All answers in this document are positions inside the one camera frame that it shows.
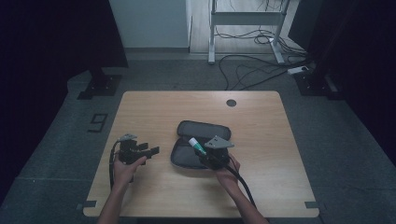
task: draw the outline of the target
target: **wall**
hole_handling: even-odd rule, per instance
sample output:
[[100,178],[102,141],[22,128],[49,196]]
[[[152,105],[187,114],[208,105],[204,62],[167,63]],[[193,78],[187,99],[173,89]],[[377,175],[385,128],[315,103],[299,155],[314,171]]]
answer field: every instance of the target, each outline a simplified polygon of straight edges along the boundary
[[110,5],[125,48],[190,46],[190,0],[110,0]]

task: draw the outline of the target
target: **black panel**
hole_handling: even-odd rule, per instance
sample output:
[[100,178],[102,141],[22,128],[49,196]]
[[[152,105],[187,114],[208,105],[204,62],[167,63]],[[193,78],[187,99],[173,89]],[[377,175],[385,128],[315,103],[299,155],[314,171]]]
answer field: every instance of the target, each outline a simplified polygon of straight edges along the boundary
[[[322,0],[321,4],[316,16],[318,2],[301,1],[290,38],[318,65],[325,64],[313,75],[324,77],[331,70],[336,87],[396,164],[396,3]],[[335,44],[327,48],[329,40]],[[328,55],[323,57],[325,49]]]
[[67,80],[127,66],[107,0],[15,0],[0,7],[0,201],[52,123]]

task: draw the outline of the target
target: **wooden table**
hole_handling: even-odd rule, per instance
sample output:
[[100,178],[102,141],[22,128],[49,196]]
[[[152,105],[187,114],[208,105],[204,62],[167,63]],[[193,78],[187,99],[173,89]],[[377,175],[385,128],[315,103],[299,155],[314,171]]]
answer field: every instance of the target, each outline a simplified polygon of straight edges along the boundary
[[[236,106],[226,104],[230,99]],[[108,160],[116,140],[126,133],[138,144],[160,147],[160,154],[140,166],[127,190],[121,216],[240,217],[233,201],[211,171],[186,170],[170,162],[177,125],[195,120],[227,126],[230,152],[241,163],[255,203],[265,217],[316,217],[307,208],[315,197],[279,94],[275,91],[128,91],[120,102],[106,148],[85,207],[100,215],[110,192]]]

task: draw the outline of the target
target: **person's left hand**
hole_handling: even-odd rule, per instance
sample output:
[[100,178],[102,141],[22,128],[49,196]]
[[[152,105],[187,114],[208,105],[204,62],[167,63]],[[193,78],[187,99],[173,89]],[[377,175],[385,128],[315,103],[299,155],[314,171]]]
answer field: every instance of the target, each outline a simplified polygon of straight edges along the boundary
[[141,157],[132,164],[124,164],[119,160],[119,153],[114,158],[114,186],[125,189],[131,181],[136,169],[145,162],[147,157]]

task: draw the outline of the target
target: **electrical wire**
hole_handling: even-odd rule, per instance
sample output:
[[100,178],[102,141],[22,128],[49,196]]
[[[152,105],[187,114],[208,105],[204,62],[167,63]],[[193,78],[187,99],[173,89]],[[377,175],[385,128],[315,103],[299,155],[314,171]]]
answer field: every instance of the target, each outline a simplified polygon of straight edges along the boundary
[[114,155],[115,155],[115,149],[116,149],[116,145],[119,143],[120,141],[117,140],[116,143],[114,143],[113,148],[111,148],[110,151],[110,159],[108,161],[108,172],[109,172],[109,178],[110,178],[110,188],[113,189],[113,185],[114,185],[114,172],[113,172],[113,167],[114,167]]
[[231,6],[231,8],[233,9],[233,11],[236,11],[235,8],[233,7],[233,2],[232,2],[232,0],[230,0],[230,6]]
[[233,162],[233,167],[236,169],[235,162],[233,161],[233,158],[231,156],[228,156],[228,158]]
[[266,6],[266,8],[265,8],[265,11],[268,9],[268,8],[271,8],[273,11],[274,10],[279,10],[279,11],[281,11],[282,10],[282,6],[283,6],[283,1],[284,0],[281,0],[280,1],[280,4],[276,7],[276,1],[274,1],[274,3],[273,3],[273,5],[272,6],[269,6],[269,3],[267,3],[267,6]]
[[265,6],[265,11],[268,10],[268,5],[270,5],[270,1],[269,0],[267,0],[267,5]]
[[262,6],[264,4],[264,0],[262,0],[262,2],[260,3],[260,5],[256,8],[256,11],[258,11],[259,10],[259,8]]
[[244,180],[244,178],[242,178],[242,176],[239,174],[239,172],[235,171],[233,168],[231,168],[228,164],[224,163],[223,161],[219,160],[216,156],[211,155],[211,154],[206,154],[206,156],[210,157],[211,159],[215,160],[216,162],[219,162],[224,168],[226,168],[228,171],[230,171],[231,174],[233,174],[242,184],[242,186],[244,186],[245,191],[247,192],[247,196],[251,202],[251,204],[253,204],[254,207],[256,207],[256,204],[254,203],[253,200],[253,196],[251,195],[250,189],[248,187],[247,182]]
[[[296,63],[290,63],[290,64],[277,64],[277,63],[267,62],[267,61],[265,61],[265,60],[262,60],[262,59],[259,59],[259,58],[253,57],[253,56],[248,56],[248,55],[240,55],[240,54],[226,55],[226,56],[224,56],[223,58],[221,58],[221,59],[219,60],[219,70],[220,70],[221,74],[224,76],[224,79],[225,79],[225,81],[226,81],[226,87],[225,87],[225,89],[224,89],[225,91],[228,91],[229,86],[230,86],[230,81],[229,81],[229,79],[227,78],[227,75],[225,74],[222,65],[223,65],[223,63],[224,63],[224,61],[225,61],[226,59],[232,58],[232,57],[248,58],[248,59],[251,59],[251,60],[258,61],[258,62],[260,62],[260,63],[264,63],[264,64],[267,65],[267,66],[274,66],[274,67],[276,67],[276,68],[273,69],[271,72],[274,72],[274,71],[276,71],[276,70],[278,70],[278,69],[282,69],[282,68],[283,68],[283,69],[287,69],[287,68],[291,68],[291,67],[295,67],[295,66],[302,66],[302,65],[305,65],[305,64],[307,64],[307,63],[311,63],[311,62],[312,62],[312,60],[308,57],[308,58],[305,58],[304,60],[301,60],[301,61],[296,62]],[[248,86],[246,86],[245,84],[242,83],[242,79],[244,79],[247,75],[252,74],[253,72],[256,72],[256,71],[262,71],[262,72],[268,74],[267,71],[263,70],[263,66],[262,66],[262,67],[259,67],[259,68],[257,68],[257,67],[254,68],[254,70],[247,72],[247,73],[244,74],[241,78],[239,77],[239,74],[237,73],[237,70],[235,70],[235,73],[237,74],[237,78],[238,78],[238,83],[236,83],[236,84],[231,88],[231,90],[235,89],[236,86],[237,86],[238,84],[244,85],[244,88],[240,89],[240,91],[246,90],[246,89],[248,89],[248,88],[250,88],[250,87],[254,87],[254,86],[260,85],[260,84],[262,84],[262,83],[264,83],[264,82],[266,82],[266,81],[268,81],[268,80],[270,80],[270,79],[272,79],[272,78],[279,77],[279,76],[285,74],[287,70],[284,70],[284,71],[282,71],[281,73],[279,73],[279,74],[277,74],[277,75],[274,75],[274,76],[272,76],[272,77],[268,77],[268,78],[266,78],[266,79],[264,79],[264,80],[262,80],[262,81],[260,81],[260,82],[253,83],[253,84],[248,85]]]
[[[223,34],[220,33],[218,30],[218,27],[215,27],[216,30],[216,36],[219,36],[221,38],[235,38],[235,39],[254,39],[254,42],[256,44],[259,45],[269,45],[271,44],[270,38],[274,38],[275,34],[271,31],[267,31],[267,30],[262,30],[261,26],[259,26],[258,30],[254,30],[251,32],[248,32],[246,34],[243,35],[228,35],[228,34]],[[279,46],[283,49],[284,52],[287,53],[292,53],[292,54],[296,54],[296,55],[300,55],[300,56],[306,56],[307,53],[304,49],[297,49],[294,47],[290,47],[287,43],[286,43],[286,39],[284,39],[283,37],[279,37],[278,39],[278,44]]]

